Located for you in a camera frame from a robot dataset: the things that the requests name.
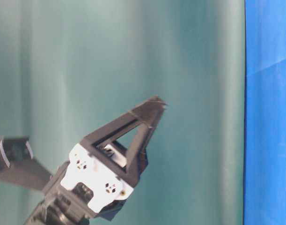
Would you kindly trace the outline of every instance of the green fabric backdrop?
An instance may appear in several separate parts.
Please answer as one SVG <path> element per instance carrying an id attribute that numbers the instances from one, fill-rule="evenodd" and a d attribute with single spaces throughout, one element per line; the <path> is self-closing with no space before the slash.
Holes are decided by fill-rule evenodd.
<path id="1" fill-rule="evenodd" d="M 243 0 L 0 0 L 0 135 L 29 135 L 53 173 L 154 94 L 169 108 L 111 224 L 242 225 Z M 1 184 L 0 224 L 42 197 Z"/>

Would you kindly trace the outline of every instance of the blue fabric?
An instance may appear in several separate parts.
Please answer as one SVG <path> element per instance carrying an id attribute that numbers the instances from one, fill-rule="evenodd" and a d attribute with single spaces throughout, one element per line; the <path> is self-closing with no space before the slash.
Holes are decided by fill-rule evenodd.
<path id="1" fill-rule="evenodd" d="M 286 0 L 246 1 L 245 225 L 286 225 Z"/>

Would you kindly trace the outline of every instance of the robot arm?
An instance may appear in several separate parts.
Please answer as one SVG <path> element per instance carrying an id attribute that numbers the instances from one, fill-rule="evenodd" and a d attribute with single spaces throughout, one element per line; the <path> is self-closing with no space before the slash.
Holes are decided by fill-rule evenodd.
<path id="1" fill-rule="evenodd" d="M 71 150 L 69 162 L 65 162 L 51 179 L 50 173 L 33 158 L 27 139 L 19 141 L 23 147 L 17 155 L 13 147 L 6 148 L 11 149 L 8 154 L 6 150 L 5 154 L 2 153 L 0 147 L 0 180 L 45 194 L 25 225 L 88 225 L 89 219 L 95 217 L 112 220 L 148 165 L 146 146 L 164 109 L 163 100 L 150 98 L 85 136 Z M 118 138 L 134 128 L 138 129 L 132 143 L 129 147 L 123 146 Z M 17 174 L 16 165 L 27 169 Z M 40 181 L 37 184 L 28 178 L 20 180 L 21 174 L 27 173 L 31 166 L 34 169 L 29 173 Z"/>

